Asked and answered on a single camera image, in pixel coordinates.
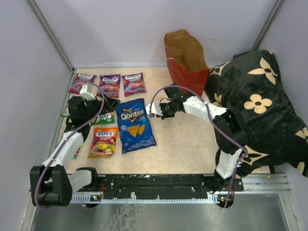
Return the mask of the green Fox's spring tea packet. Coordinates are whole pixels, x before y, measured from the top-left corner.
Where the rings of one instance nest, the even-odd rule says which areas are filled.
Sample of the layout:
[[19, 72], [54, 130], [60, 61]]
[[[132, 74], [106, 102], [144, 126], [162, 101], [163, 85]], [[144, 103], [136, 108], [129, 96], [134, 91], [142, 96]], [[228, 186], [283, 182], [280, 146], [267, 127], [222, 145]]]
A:
[[105, 125], [105, 124], [112, 124], [115, 122], [114, 119], [114, 113], [106, 113], [104, 115], [99, 115], [97, 118], [95, 118], [92, 122], [91, 122], [91, 126], [92, 125]]

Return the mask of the purple Fox's packet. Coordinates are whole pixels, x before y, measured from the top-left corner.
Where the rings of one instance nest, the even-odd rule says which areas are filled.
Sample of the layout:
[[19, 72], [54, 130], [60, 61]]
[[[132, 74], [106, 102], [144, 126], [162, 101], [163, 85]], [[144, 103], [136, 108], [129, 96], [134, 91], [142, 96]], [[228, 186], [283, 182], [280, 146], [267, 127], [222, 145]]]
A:
[[124, 96], [128, 97], [137, 93], [145, 93], [143, 73], [122, 76]]
[[99, 90], [96, 96], [101, 97], [101, 92], [109, 98], [119, 97], [119, 86], [120, 86], [121, 75], [100, 75]]

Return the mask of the orange Fox's fruits packet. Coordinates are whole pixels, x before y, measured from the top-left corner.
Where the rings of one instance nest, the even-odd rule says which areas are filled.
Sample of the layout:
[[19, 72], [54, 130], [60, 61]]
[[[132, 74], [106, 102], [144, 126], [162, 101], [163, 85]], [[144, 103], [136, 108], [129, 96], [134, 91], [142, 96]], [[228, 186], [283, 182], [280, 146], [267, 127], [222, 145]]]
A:
[[116, 148], [118, 128], [94, 128], [88, 158], [110, 157]]

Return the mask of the purple snack packet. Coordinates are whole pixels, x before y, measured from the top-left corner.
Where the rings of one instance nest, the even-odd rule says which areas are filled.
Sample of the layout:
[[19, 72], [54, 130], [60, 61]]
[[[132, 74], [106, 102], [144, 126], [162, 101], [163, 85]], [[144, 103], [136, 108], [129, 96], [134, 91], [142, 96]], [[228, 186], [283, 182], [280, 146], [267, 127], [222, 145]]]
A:
[[95, 78], [96, 78], [96, 75], [76, 73], [75, 79], [68, 92], [71, 94], [79, 94], [81, 87], [86, 84], [85, 82], [82, 82], [82, 80], [94, 82]]

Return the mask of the blue snack packet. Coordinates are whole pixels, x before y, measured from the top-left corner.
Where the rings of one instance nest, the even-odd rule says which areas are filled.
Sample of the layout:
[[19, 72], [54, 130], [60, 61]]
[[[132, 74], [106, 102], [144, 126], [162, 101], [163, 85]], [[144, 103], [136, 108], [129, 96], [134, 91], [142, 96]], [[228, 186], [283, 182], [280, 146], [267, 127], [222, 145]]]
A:
[[115, 111], [123, 154], [156, 146], [143, 98], [120, 103]]

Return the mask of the red paper bag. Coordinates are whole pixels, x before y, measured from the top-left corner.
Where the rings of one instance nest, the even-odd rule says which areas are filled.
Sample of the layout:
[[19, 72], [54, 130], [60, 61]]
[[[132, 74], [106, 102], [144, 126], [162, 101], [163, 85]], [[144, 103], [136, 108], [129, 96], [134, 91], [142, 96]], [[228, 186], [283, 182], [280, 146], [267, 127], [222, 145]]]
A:
[[173, 83], [202, 96], [209, 75], [200, 42], [181, 29], [164, 36], [167, 67]]

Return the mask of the teal Fox's candy packet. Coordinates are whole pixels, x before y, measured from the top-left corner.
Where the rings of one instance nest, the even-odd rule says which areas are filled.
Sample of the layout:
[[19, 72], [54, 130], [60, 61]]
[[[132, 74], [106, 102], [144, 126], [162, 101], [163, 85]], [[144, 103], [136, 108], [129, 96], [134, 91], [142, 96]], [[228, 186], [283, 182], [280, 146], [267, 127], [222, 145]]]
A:
[[79, 154], [79, 150], [80, 150], [80, 148], [78, 148], [78, 150], [77, 150], [76, 153], [74, 154], [73, 159], [77, 159], [78, 154]]

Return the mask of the twisted paper bag handle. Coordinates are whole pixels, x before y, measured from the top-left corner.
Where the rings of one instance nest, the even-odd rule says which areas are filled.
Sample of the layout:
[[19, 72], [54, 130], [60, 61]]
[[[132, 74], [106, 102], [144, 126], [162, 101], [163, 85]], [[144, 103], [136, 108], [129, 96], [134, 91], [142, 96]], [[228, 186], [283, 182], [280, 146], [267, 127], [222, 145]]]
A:
[[169, 57], [167, 54], [166, 54], [166, 49], [168, 50], [168, 46], [166, 45], [161, 45], [159, 47], [157, 47], [156, 49], [156, 55], [163, 59], [163, 60], [173, 60], [173, 57]]
[[204, 48], [204, 51], [210, 51], [213, 49], [217, 43], [217, 39], [213, 38], [203, 38], [201, 39], [201, 42], [208, 43], [208, 46]]

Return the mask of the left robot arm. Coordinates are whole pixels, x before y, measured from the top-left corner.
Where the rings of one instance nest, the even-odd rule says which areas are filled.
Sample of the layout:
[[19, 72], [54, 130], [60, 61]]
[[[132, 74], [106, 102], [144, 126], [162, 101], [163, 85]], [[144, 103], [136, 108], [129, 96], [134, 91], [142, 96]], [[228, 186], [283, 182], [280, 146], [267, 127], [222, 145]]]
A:
[[61, 141], [40, 166], [30, 170], [30, 189], [34, 206], [45, 209], [52, 206], [68, 206], [74, 193], [79, 190], [94, 191], [100, 179], [93, 167], [82, 167], [73, 174], [67, 169], [78, 149], [90, 133], [91, 123], [100, 115], [114, 112], [119, 99], [103, 96], [102, 100], [86, 100], [75, 96], [68, 100], [66, 127]]

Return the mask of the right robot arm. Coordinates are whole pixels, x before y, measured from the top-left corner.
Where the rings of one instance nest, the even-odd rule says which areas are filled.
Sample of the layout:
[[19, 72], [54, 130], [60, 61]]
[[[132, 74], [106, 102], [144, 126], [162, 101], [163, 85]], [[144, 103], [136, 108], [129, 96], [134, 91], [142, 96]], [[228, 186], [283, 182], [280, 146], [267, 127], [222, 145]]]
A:
[[157, 117], [164, 119], [184, 112], [213, 126], [218, 153], [214, 177], [207, 185], [212, 191], [227, 190], [242, 159], [248, 157], [248, 150], [244, 146], [249, 140], [249, 132], [241, 112], [216, 106], [183, 86], [172, 84], [162, 90], [169, 102], [155, 105]]

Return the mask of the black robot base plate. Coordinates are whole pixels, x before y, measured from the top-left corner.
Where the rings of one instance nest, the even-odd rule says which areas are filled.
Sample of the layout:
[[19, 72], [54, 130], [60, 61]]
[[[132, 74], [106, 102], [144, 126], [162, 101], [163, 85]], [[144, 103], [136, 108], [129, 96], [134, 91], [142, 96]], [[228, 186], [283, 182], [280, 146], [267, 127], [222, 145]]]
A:
[[78, 190], [103, 199], [206, 199], [208, 193], [227, 192], [231, 179], [213, 174], [100, 174]]

